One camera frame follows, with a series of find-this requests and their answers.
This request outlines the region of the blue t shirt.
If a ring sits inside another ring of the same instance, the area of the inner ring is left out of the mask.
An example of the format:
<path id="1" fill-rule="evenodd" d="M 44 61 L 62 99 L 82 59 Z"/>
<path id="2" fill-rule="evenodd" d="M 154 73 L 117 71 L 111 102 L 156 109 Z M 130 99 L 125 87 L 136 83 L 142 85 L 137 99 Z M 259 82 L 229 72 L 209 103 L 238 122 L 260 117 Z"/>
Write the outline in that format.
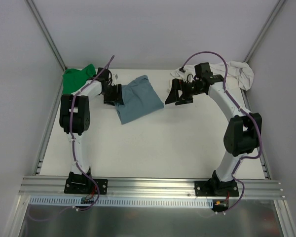
<path id="1" fill-rule="evenodd" d="M 123 103 L 115 102 L 121 124 L 127 124 L 164 108 L 148 76 L 143 75 L 122 86 Z"/>

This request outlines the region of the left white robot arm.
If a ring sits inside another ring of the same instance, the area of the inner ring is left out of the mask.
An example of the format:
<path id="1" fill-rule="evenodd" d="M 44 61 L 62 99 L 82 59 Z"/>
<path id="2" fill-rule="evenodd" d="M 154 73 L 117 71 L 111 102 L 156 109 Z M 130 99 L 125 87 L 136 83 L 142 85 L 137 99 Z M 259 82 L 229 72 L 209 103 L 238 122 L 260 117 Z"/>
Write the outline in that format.
<path id="1" fill-rule="evenodd" d="M 124 104 L 122 85 L 116 80 L 117 75 L 112 74 L 108 68 L 99 68 L 98 73 L 88 79 L 80 89 L 61 97 L 59 124 L 67 134 L 73 158 L 64 189 L 66 194 L 106 194 L 107 182 L 92 178 L 85 135 L 91 123 L 90 99 L 103 95 L 104 104 Z"/>

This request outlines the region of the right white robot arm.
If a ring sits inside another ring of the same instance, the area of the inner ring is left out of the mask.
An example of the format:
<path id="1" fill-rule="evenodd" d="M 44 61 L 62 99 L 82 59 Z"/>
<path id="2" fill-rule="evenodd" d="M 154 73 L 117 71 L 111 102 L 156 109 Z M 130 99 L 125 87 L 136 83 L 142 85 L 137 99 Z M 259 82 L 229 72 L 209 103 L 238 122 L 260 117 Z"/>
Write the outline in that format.
<path id="1" fill-rule="evenodd" d="M 194 183 L 197 197 L 238 197 L 235 173 L 242 160 L 260 146 L 262 117 L 244 109 L 227 91 L 222 75 L 214 75 L 209 63 L 194 67 L 195 74 L 184 79 L 174 78 L 166 104 L 190 104 L 193 97 L 205 93 L 219 106 L 228 126 L 223 137 L 225 154 L 208 181 Z"/>

